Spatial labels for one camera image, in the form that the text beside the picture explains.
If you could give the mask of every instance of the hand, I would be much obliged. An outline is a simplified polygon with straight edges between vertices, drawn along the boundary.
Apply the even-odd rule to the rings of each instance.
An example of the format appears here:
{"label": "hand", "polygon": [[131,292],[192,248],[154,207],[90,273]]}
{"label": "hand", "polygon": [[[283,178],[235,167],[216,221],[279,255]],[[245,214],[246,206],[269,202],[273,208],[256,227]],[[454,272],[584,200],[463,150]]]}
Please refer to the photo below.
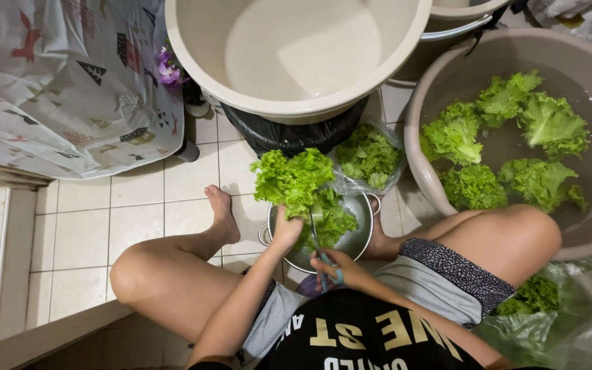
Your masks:
{"label": "hand", "polygon": [[277,216],[275,217],[275,231],[271,244],[284,248],[291,248],[303,229],[303,218],[294,217],[291,220],[285,219],[285,206],[277,206]]}
{"label": "hand", "polygon": [[[373,282],[378,282],[372,275],[370,275],[365,269],[358,265],[351,257],[342,251],[334,249],[323,249],[322,253],[325,254],[330,261],[336,263],[337,266],[333,267],[323,261],[319,261],[316,257],[310,259],[310,265],[320,273],[326,273],[332,276],[334,279],[337,278],[337,270],[341,270],[344,278],[344,285],[351,289],[360,290],[366,292],[369,290]],[[317,291],[320,292],[321,280],[320,275],[317,274]],[[328,286],[332,286],[332,281],[328,281]]]}

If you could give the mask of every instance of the black trash bag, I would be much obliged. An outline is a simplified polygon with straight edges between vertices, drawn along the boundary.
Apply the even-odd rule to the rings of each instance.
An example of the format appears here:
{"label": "black trash bag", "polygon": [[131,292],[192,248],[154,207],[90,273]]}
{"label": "black trash bag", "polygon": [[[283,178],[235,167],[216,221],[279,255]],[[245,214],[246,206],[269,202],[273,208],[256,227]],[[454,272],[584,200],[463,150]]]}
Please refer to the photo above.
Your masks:
{"label": "black trash bag", "polygon": [[308,147],[328,154],[348,139],[360,122],[369,97],[360,99],[351,108],[333,118],[313,124],[282,124],[240,111],[221,102],[227,118],[242,133],[257,157],[280,149],[284,156],[293,157]]}

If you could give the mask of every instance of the house print fabric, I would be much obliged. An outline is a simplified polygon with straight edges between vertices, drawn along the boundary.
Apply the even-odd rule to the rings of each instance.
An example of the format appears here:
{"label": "house print fabric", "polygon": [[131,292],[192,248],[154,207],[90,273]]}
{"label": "house print fabric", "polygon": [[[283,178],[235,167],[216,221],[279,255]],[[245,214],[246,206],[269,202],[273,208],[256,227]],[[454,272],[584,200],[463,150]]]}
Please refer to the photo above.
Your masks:
{"label": "house print fabric", "polygon": [[0,0],[0,164],[109,176],[182,145],[180,90],[157,83],[161,0]]}

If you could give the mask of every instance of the stainless steel colander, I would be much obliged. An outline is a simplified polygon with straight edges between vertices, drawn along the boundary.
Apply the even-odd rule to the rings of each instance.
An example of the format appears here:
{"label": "stainless steel colander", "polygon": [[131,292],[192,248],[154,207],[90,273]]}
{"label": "stainless steel colander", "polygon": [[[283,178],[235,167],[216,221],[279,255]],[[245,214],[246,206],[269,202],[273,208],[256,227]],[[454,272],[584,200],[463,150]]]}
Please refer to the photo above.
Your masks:
{"label": "stainless steel colander", "polygon": [[[376,212],[372,212],[372,206],[368,196],[378,200],[378,209]],[[355,219],[358,221],[358,227],[354,231],[349,231],[342,235],[333,248],[341,250],[356,260],[362,255],[369,244],[369,238],[372,236],[372,231],[374,230],[374,215],[380,212],[380,198],[371,193],[360,194],[357,196],[343,196],[340,200],[340,205],[346,212],[355,215]],[[268,230],[268,237],[270,240],[273,240],[275,216],[277,214],[278,207],[271,203],[268,206],[267,223],[259,228],[258,233],[260,242],[265,246],[268,246],[268,242],[264,240],[264,233]],[[305,273],[316,273],[310,265],[310,255],[306,248],[293,248],[285,256],[285,261]]]}

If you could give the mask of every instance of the beige bucket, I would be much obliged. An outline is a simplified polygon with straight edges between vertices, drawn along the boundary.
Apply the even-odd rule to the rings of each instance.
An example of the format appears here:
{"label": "beige bucket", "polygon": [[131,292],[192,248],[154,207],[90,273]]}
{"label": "beige bucket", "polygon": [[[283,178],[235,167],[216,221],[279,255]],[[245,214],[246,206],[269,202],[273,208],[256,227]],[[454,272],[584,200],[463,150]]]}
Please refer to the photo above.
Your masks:
{"label": "beige bucket", "polygon": [[394,75],[400,81],[416,81],[449,47],[469,32],[492,20],[491,13],[508,0],[433,0],[431,17],[419,45]]}
{"label": "beige bucket", "polygon": [[215,99],[271,121],[331,118],[387,81],[432,0],[166,0],[169,38]]}
{"label": "beige bucket", "polygon": [[[491,76],[507,77],[515,72],[539,69],[545,78],[540,89],[550,96],[567,98],[591,131],[591,145],[582,154],[583,158],[563,159],[564,164],[579,173],[576,181],[584,190],[589,209],[583,213],[563,211],[562,204],[552,214],[563,231],[564,245],[555,259],[592,256],[592,44],[548,29],[514,28],[487,32],[474,52],[465,57],[470,47],[462,46],[440,56],[422,76],[410,98],[404,133],[408,164],[417,185],[438,212],[445,216],[456,213],[431,163],[422,154],[420,125],[430,123],[455,99],[475,99]],[[520,133],[513,127],[514,134],[507,135],[509,138],[517,138]],[[481,162],[495,171],[504,161],[497,158],[502,153],[524,157],[524,152],[518,153],[522,146],[513,142],[497,142],[491,155],[486,154],[489,148],[484,146]]]}

